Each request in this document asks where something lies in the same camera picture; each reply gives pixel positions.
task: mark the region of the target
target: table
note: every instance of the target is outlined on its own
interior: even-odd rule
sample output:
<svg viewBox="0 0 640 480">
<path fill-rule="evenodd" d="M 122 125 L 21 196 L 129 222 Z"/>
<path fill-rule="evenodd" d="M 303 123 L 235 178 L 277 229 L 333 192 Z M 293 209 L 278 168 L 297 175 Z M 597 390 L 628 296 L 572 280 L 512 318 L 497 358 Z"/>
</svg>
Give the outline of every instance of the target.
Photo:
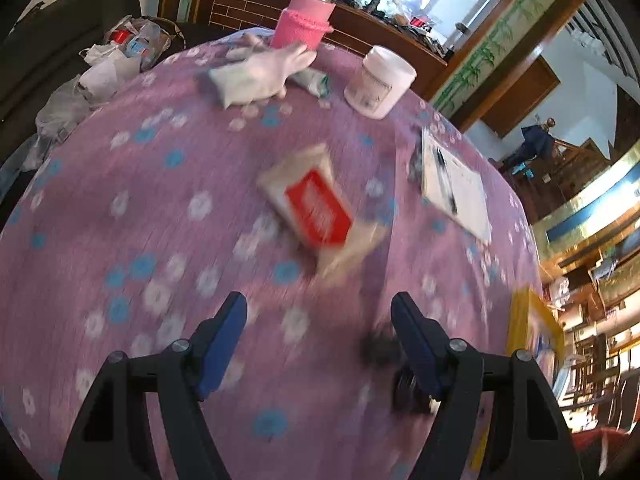
<svg viewBox="0 0 640 480">
<path fill-rule="evenodd" d="M 283 101 L 222 110 L 206 70 L 226 49 L 194 47 L 124 86 L 52 154 L 2 232 L 0 412 L 46 479 L 109 352 L 164 348 L 231 290 L 248 298 L 249 319 L 202 407 L 232 477 L 405 478 L 430 422 L 391 413 L 394 370 L 363 367 L 361 337 L 407 290 L 450 336 L 503 352 L 511 291 L 540 292 L 520 202 L 429 104 L 409 92 L 382 121 L 358 115 L 342 92 L 360 59 L 324 44 L 314 66 L 330 75 L 328 99 L 290 86 Z M 422 125 L 480 172 L 490 244 L 407 181 Z M 388 226 L 331 286 L 255 185 L 318 142 L 357 215 Z M 173 478 L 154 399 L 150 418 Z"/>
</svg>

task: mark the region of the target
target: notebook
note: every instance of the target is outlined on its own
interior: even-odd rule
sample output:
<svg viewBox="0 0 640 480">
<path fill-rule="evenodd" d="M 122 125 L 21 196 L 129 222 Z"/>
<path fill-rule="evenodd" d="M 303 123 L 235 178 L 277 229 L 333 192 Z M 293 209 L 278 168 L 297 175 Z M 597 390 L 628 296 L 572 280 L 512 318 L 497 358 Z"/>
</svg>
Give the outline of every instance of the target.
<svg viewBox="0 0 640 480">
<path fill-rule="evenodd" d="M 489 243 L 491 229 L 480 174 L 422 129 L 422 196 L 471 234 Z"/>
</svg>

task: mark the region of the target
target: white cloth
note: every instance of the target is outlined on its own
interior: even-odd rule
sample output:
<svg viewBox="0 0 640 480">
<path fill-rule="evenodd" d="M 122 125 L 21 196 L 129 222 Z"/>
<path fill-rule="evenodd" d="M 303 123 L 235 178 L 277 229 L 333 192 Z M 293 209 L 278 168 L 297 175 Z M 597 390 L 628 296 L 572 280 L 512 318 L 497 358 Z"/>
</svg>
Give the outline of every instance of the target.
<svg viewBox="0 0 640 480">
<path fill-rule="evenodd" d="M 252 54 L 241 62 L 212 68 L 209 78 L 218 88 L 224 108 L 248 104 L 272 96 L 284 97 L 284 82 L 291 74 L 308 67 L 316 53 L 304 43 Z"/>
</svg>

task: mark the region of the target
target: white container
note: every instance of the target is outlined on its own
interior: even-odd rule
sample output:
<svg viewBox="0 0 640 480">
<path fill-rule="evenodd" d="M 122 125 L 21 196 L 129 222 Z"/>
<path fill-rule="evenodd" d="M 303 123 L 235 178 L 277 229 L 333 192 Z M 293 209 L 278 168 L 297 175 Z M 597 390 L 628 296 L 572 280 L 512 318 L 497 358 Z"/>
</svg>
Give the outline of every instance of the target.
<svg viewBox="0 0 640 480">
<path fill-rule="evenodd" d="M 414 82 L 414 67 L 388 48 L 376 45 L 362 60 L 344 98 L 371 119 L 384 118 Z"/>
</svg>

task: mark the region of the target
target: dark blue clothing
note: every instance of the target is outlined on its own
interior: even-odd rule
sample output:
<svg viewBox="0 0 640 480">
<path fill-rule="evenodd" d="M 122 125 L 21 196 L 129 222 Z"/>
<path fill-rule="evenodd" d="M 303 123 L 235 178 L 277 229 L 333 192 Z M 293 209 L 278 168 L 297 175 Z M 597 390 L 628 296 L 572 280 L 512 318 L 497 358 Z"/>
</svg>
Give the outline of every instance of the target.
<svg viewBox="0 0 640 480">
<path fill-rule="evenodd" d="M 554 138 L 542 126 L 539 124 L 525 126 L 522 129 L 522 136 L 527 151 L 532 153 L 531 158 L 534 156 L 539 156 L 544 160 L 551 158 L 551 153 L 554 150 Z"/>
</svg>

